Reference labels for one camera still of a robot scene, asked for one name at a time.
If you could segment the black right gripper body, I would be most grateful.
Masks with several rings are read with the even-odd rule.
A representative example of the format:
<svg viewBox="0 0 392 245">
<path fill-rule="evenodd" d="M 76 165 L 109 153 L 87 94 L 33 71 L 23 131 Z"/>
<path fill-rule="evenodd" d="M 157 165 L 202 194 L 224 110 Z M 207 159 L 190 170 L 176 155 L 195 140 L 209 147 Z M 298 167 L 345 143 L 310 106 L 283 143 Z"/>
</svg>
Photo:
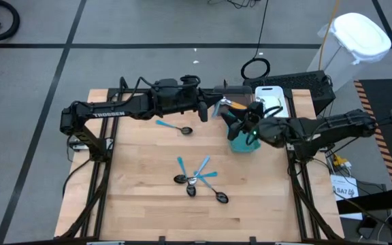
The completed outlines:
<svg viewBox="0 0 392 245">
<path fill-rule="evenodd" d="M 245 142 L 248 146 L 257 140 L 268 143 L 268 139 L 263 132 L 267 127 L 267 123 L 268 119 L 266 118 L 255 115 L 245 115 L 242 130 L 247 134 Z"/>
</svg>

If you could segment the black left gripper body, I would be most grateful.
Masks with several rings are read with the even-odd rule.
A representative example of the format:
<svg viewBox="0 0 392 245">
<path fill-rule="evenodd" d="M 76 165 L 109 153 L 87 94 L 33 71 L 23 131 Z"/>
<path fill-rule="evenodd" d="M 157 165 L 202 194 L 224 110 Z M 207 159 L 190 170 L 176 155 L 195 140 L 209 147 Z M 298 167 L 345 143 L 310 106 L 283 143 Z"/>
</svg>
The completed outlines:
<svg viewBox="0 0 392 245">
<path fill-rule="evenodd" d="M 183 90 L 184 100 L 196 110 L 208 109 L 214 105 L 213 94 L 200 88 Z"/>
</svg>

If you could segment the yellow handled spoon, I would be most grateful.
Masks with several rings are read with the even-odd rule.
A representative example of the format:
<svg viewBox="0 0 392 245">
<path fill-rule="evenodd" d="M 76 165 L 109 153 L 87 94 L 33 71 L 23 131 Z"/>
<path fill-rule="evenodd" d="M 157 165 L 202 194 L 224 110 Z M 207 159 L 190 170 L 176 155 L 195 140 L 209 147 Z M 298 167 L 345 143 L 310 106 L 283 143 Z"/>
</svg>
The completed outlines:
<svg viewBox="0 0 392 245">
<path fill-rule="evenodd" d="M 237 109 L 237 110 L 245 110 L 247 108 L 246 105 L 242 105 L 242 104 L 240 104 L 238 102 L 231 101 L 231 100 L 227 99 L 226 97 L 223 97 L 220 100 L 220 104 L 221 105 L 227 105 L 230 108 Z"/>
</svg>

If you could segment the teal plastic bin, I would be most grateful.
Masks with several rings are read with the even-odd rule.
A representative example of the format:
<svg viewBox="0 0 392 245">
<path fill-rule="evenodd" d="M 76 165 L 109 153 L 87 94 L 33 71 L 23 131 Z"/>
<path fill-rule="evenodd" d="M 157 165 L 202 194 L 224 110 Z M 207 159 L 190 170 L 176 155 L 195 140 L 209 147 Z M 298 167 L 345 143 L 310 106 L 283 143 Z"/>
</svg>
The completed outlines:
<svg viewBox="0 0 392 245">
<path fill-rule="evenodd" d="M 238 136 L 229 142 L 231 151 L 234 153 L 252 153 L 261 147 L 259 140 L 255 140 L 251 144 L 246 143 L 248 133 L 240 131 Z"/>
</svg>

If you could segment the grey translucent plastic bin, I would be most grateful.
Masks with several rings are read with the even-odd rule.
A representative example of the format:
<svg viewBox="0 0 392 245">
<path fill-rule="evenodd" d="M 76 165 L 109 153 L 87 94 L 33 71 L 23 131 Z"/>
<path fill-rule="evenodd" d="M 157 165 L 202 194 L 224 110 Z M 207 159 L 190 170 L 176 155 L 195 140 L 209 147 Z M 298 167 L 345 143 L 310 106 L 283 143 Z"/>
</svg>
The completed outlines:
<svg viewBox="0 0 392 245">
<path fill-rule="evenodd" d="M 229 86 L 227 89 L 224 89 L 223 86 L 216 86 L 214 92 L 222 93 L 227 99 L 246 105 L 247 107 L 253 101 L 252 89 L 249 86 Z M 227 105 L 221 105 L 218 116 L 220 116 L 222 112 L 228 112 L 229 109 L 233 108 L 230 108 Z"/>
</svg>

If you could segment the white plastic bin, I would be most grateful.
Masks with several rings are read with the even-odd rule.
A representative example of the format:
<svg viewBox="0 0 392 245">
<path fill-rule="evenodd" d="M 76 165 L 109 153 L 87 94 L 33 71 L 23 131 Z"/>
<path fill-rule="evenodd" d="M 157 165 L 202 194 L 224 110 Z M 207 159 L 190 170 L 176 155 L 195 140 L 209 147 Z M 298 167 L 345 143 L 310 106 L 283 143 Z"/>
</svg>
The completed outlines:
<svg viewBox="0 0 392 245">
<path fill-rule="evenodd" d="M 282 111 L 275 114 L 275 117 L 281 118 L 288 118 L 289 112 L 288 107 L 284 98 L 283 89 L 280 86 L 258 86 L 255 89 L 255 98 L 256 97 L 263 97 L 263 96 L 275 96 L 279 98 L 280 102 L 282 103 Z"/>
</svg>

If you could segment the power strip with yellow plug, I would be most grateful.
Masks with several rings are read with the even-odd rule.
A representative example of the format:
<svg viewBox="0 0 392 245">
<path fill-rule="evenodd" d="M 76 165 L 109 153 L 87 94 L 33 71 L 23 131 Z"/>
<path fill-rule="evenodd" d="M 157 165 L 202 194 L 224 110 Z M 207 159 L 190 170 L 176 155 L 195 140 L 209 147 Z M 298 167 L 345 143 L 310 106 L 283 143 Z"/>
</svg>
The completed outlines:
<svg viewBox="0 0 392 245">
<path fill-rule="evenodd" d="M 332 162 L 334 167 L 345 167 L 348 169 L 351 168 L 351 163 L 347 159 L 339 156 L 338 154 L 334 154 L 332 156 Z"/>
</svg>

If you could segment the white paper sign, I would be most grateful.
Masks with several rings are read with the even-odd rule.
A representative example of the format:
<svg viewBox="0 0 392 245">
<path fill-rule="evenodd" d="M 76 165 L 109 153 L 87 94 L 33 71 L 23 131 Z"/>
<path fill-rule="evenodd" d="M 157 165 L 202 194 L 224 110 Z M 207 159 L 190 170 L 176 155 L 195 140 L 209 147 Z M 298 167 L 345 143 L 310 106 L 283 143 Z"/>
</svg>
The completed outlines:
<svg viewBox="0 0 392 245">
<path fill-rule="evenodd" d="M 358 197 L 357 181 L 354 178 L 339 175 L 330 175 L 333 191 L 337 193 L 336 200 Z"/>
</svg>

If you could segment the black mat with hazard stripes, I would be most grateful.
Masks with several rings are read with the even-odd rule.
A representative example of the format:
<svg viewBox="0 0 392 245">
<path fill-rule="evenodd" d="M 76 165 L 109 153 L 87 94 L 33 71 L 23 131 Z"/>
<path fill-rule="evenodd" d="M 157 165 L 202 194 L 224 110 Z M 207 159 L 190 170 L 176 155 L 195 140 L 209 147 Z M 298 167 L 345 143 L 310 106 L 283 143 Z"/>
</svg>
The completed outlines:
<svg viewBox="0 0 392 245">
<path fill-rule="evenodd" d="M 392 79 L 353 82 L 363 109 L 378 121 L 375 139 L 392 182 Z"/>
</svg>

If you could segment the white lidded trash can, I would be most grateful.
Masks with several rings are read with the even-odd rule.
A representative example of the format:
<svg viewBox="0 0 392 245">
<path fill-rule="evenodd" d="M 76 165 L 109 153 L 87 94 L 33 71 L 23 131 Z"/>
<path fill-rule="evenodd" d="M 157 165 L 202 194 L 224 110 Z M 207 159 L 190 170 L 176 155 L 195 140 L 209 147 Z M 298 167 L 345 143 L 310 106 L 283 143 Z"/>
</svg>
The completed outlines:
<svg viewBox="0 0 392 245">
<path fill-rule="evenodd" d="M 307 70 L 331 77 L 337 91 L 364 67 L 381 61 L 392 47 L 389 36 L 367 16 L 347 13 L 324 25 L 317 33 L 325 39 Z"/>
</svg>

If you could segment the black floor stand bar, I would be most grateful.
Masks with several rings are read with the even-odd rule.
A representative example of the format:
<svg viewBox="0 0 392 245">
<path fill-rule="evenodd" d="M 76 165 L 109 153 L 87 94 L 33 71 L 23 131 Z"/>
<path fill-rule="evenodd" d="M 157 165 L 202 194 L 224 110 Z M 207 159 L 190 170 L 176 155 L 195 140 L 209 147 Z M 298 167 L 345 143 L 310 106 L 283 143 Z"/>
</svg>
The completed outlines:
<svg viewBox="0 0 392 245">
<path fill-rule="evenodd" d="M 392 209 L 392 197 L 361 196 L 337 201 L 339 214 Z"/>
</svg>

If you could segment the black aluminium table frame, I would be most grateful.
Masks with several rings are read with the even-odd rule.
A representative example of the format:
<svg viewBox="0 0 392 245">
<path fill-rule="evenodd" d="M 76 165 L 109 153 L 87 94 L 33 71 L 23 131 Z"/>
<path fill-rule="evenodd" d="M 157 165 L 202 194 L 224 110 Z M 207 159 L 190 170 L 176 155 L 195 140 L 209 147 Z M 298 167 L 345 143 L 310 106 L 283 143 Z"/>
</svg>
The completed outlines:
<svg viewBox="0 0 392 245">
<path fill-rule="evenodd" d="M 67 184 L 55 233 L 63 235 L 86 204 L 92 182 L 108 175 L 105 197 L 93 207 L 85 236 L 125 242 L 208 243 L 298 242 L 301 239 L 287 153 L 262 145 L 251 154 L 236 154 L 229 147 L 226 125 L 220 118 L 201 122 L 194 112 L 165 117 L 171 125 L 190 126 L 184 136 L 154 120 L 124 117 L 105 124 L 105 136 L 116 143 L 109 165 L 88 162 L 88 153 L 77 152 Z M 224 192 L 229 203 L 220 203 L 200 179 L 190 197 L 187 182 L 174 177 L 193 177 L 207 155 L 210 160 L 200 175 L 216 191 Z"/>
</svg>

